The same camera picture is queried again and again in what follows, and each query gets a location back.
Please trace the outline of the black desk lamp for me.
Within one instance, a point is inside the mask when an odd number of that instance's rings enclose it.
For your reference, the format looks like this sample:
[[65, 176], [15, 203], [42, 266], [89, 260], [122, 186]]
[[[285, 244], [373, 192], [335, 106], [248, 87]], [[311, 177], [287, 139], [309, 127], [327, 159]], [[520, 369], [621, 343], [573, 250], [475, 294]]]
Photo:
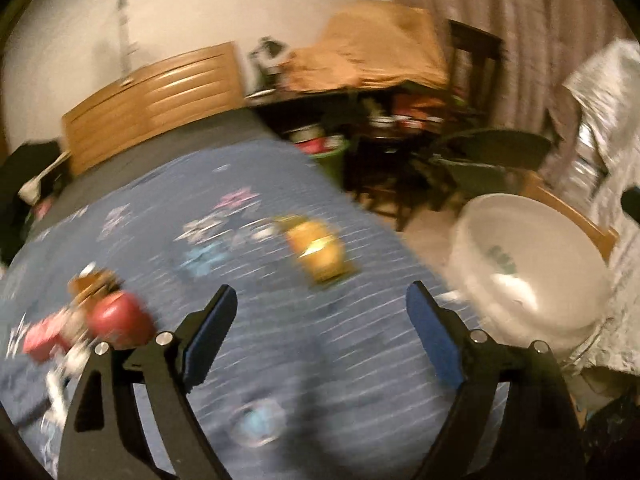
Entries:
[[248, 59], [256, 75], [257, 92], [271, 91], [277, 88], [282, 74], [281, 65], [290, 54], [290, 46], [271, 36], [262, 37], [256, 48], [250, 51]]

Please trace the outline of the green trash bin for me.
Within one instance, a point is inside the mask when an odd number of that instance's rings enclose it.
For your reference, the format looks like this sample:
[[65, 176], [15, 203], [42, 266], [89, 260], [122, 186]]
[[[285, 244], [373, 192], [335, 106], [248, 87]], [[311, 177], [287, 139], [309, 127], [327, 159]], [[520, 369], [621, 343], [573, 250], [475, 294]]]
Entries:
[[297, 143], [296, 148], [313, 159], [339, 188], [343, 186], [344, 155], [349, 148], [344, 136], [318, 136]]

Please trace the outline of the brown crumpled wrapper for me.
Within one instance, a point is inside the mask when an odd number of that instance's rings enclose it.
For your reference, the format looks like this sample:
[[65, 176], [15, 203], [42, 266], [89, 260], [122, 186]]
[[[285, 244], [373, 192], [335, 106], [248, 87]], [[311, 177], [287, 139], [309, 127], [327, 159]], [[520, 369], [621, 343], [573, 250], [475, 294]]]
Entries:
[[67, 283], [73, 303], [78, 306], [87, 299], [102, 298], [121, 287], [122, 281], [114, 271], [94, 266], [89, 270], [82, 270]]

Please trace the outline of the patterned curtain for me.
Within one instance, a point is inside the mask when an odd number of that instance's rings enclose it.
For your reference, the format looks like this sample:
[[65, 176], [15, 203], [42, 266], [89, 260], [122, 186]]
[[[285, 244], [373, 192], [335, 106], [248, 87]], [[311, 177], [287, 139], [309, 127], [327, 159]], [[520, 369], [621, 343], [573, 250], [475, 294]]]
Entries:
[[555, 178], [575, 154], [579, 106], [563, 84], [574, 70], [631, 28], [613, 0], [395, 0], [430, 12], [440, 40], [449, 21], [502, 39], [502, 65], [491, 122], [554, 135], [546, 161]]

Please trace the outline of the red rectangular box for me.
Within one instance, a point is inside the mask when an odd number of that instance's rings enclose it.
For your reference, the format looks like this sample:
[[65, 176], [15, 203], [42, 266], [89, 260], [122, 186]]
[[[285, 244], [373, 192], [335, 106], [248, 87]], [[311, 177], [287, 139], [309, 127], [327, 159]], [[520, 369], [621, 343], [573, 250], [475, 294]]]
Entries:
[[66, 353], [74, 344], [70, 328], [70, 311], [55, 312], [29, 327], [23, 340], [23, 352], [35, 362], [51, 359], [55, 350]]

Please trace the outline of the blue checkered star bedspread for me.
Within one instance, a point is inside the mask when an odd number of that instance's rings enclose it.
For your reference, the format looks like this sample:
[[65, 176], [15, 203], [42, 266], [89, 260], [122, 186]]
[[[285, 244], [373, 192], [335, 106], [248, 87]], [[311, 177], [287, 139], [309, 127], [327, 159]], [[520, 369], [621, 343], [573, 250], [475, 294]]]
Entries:
[[[333, 228], [357, 271], [314, 284], [274, 217]], [[237, 479], [407, 479], [452, 402], [405, 304], [447, 285], [387, 226], [295, 148], [245, 142], [186, 155], [77, 206], [35, 235], [1, 281], [1, 402], [35, 458], [58, 469], [44, 417], [47, 367], [21, 352], [26, 326], [70, 299], [88, 264], [113, 270], [172, 330], [222, 285], [238, 314], [190, 404]]]

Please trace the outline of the red round ball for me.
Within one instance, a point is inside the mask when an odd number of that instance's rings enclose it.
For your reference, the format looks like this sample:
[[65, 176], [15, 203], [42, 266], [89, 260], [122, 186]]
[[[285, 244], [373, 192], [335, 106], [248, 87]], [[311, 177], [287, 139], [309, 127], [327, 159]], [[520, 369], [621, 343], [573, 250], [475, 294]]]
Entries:
[[132, 292], [118, 290], [101, 299], [88, 317], [93, 336], [116, 350], [147, 344], [155, 335], [152, 316]]

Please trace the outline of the orange crumpled cloth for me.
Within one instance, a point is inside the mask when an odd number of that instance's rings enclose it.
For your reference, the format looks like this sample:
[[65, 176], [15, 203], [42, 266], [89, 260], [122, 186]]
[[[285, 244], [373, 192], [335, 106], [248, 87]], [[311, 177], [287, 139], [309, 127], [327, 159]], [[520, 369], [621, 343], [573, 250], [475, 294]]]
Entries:
[[329, 19], [319, 39], [281, 63], [285, 88], [317, 93], [384, 89], [410, 81], [448, 84], [448, 67], [427, 10], [360, 0]]

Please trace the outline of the light wooden chair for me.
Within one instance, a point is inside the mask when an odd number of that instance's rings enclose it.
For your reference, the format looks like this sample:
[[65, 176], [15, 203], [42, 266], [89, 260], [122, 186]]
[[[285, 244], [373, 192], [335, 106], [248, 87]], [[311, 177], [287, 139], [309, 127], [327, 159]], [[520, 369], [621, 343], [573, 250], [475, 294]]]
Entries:
[[524, 172], [521, 196], [536, 200], [569, 218], [589, 237], [591, 243], [600, 252], [602, 259], [605, 262], [610, 261], [614, 246], [618, 241], [616, 229], [597, 226], [577, 209], [563, 202], [548, 190], [544, 185], [544, 180], [536, 172]]

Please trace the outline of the gold foil wrapper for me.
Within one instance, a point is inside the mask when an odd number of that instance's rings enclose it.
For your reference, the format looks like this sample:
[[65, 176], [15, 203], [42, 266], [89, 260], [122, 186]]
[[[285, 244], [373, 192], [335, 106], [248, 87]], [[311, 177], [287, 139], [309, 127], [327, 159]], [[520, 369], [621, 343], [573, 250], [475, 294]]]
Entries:
[[274, 217], [273, 222], [314, 284], [326, 285], [357, 271], [347, 257], [345, 244], [323, 220], [291, 214]]

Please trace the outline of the silver plastic sheet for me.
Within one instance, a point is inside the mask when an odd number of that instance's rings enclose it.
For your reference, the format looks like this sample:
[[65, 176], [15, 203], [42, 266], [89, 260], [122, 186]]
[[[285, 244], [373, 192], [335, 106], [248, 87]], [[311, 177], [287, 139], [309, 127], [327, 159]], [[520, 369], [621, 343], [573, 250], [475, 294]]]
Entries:
[[582, 156], [598, 174], [585, 187], [586, 216], [612, 228], [618, 240], [608, 259], [612, 294], [594, 333], [570, 355], [577, 368], [603, 366], [639, 374], [639, 225], [622, 197], [639, 184], [639, 43], [616, 39], [564, 82], [589, 132]]

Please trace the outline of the wooden slatted headboard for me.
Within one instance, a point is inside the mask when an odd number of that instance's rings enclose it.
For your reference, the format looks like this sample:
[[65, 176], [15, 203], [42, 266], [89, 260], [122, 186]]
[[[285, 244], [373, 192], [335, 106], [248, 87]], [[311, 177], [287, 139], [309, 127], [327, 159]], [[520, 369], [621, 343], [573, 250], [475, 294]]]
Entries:
[[63, 116], [70, 169], [79, 176], [167, 131], [243, 106], [233, 42], [166, 58], [109, 84]]

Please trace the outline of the black wicker chair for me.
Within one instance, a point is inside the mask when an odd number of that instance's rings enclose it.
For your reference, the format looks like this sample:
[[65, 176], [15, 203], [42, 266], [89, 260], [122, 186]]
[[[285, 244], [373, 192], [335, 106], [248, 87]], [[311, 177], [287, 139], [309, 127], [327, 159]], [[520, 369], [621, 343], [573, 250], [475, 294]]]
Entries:
[[539, 133], [481, 128], [446, 134], [431, 148], [428, 161], [445, 170], [464, 198], [518, 194], [525, 177], [537, 172], [552, 142]]

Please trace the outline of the dark wooden chair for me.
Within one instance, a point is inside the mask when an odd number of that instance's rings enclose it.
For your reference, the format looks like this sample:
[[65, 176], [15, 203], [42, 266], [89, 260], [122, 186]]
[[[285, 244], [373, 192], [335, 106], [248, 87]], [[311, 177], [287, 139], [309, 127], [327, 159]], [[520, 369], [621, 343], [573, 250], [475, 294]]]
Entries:
[[448, 28], [448, 103], [458, 113], [487, 117], [501, 70], [503, 40], [455, 20], [448, 20]]

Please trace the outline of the dark wooden desk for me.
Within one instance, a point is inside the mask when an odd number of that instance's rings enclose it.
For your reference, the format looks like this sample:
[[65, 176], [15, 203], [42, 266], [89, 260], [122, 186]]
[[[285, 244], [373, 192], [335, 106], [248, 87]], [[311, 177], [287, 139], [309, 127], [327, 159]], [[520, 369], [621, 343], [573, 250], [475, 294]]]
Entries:
[[294, 132], [317, 125], [326, 136], [348, 142], [343, 185], [370, 208], [388, 198], [390, 218], [413, 208], [411, 156], [450, 131], [486, 122], [487, 114], [457, 93], [401, 84], [386, 90], [256, 93], [245, 103], [273, 132], [292, 140]]

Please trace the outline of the white plastic bucket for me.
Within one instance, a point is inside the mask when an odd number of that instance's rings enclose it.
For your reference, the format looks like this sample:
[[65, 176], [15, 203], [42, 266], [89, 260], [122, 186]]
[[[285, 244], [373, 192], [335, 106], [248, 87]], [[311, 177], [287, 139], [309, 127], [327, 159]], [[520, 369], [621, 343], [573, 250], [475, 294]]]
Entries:
[[536, 200], [470, 200], [450, 238], [447, 272], [495, 340], [545, 341], [560, 360], [603, 320], [611, 283], [597, 247], [576, 224]]

